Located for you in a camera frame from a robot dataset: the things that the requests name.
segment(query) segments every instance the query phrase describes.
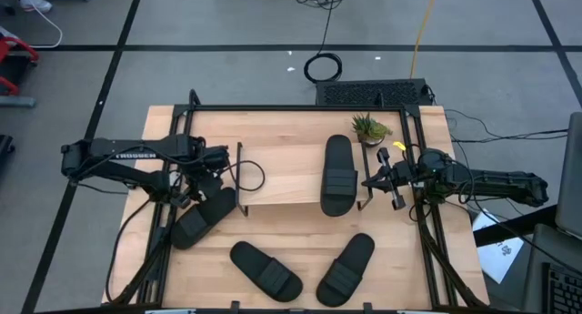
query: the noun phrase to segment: yellow cable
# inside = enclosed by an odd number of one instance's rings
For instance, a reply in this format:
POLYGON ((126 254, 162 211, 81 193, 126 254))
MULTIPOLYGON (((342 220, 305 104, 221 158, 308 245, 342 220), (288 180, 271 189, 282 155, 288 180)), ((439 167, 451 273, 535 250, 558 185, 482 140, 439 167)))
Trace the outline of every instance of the yellow cable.
POLYGON ((428 18, 430 17, 430 11, 433 9, 434 3, 435 3, 435 0, 430 0, 430 2, 428 3, 428 8, 426 9, 425 19, 422 21, 422 25, 420 26, 420 31, 418 31, 418 37, 416 38, 416 44, 415 44, 415 53, 412 55, 412 67, 410 67, 410 78, 412 78, 415 75, 416 53, 418 53, 418 45, 420 44, 420 39, 422 38, 422 33, 425 30, 426 22, 428 21, 428 18))

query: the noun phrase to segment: white paper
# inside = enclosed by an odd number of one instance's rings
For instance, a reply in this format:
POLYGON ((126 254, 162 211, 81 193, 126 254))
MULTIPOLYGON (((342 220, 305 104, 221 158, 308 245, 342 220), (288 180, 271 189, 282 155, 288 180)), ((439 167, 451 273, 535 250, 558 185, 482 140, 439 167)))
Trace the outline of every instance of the white paper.
MULTIPOLYGON (((479 213, 479 216, 473 222, 473 231, 496 223, 497 221, 488 218, 483 213, 479 213)), ((524 242, 520 238, 511 238, 496 244, 479 247, 477 252, 481 268, 495 282, 501 283, 523 244, 524 242)))

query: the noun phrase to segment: white cable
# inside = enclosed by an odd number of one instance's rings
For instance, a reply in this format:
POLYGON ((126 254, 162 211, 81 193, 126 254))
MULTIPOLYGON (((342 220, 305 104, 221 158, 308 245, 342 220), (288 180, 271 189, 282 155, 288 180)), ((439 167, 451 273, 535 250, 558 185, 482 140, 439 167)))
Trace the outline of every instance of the white cable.
POLYGON ((53 49, 56 48, 58 46, 61 45, 61 41, 63 41, 63 31, 55 24, 53 23, 53 21, 51 21, 50 19, 46 18, 45 14, 41 13, 40 10, 38 10, 38 8, 36 8, 35 2, 31 1, 30 4, 33 6, 33 8, 36 10, 36 12, 42 16, 46 22, 48 22, 48 24, 54 26, 56 28, 56 30, 58 31, 58 41, 56 41, 56 43, 52 46, 30 46, 34 49, 53 49))

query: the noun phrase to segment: potted plant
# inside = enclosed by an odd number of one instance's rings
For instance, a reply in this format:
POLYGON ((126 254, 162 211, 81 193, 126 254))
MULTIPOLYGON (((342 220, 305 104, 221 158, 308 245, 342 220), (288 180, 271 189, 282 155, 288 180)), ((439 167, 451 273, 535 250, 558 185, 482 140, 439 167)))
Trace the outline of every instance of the potted plant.
POLYGON ((352 123, 354 132, 357 134, 357 139, 365 144, 367 147, 374 147, 384 141, 386 134, 392 135, 392 131, 382 123, 376 122, 374 118, 370 117, 370 113, 366 116, 358 114, 354 116, 352 123))

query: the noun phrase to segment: plant pot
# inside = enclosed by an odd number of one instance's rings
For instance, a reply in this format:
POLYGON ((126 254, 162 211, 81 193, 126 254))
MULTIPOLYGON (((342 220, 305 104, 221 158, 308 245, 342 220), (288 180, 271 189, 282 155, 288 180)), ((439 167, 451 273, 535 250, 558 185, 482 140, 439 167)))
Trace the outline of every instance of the plant pot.
POLYGON ((382 137, 381 139, 373 139, 369 136, 357 136, 357 140, 361 143, 363 143, 364 145, 366 145, 366 147, 375 147, 377 145, 379 145, 380 143, 382 143, 382 141, 384 141, 384 138, 386 136, 382 137))

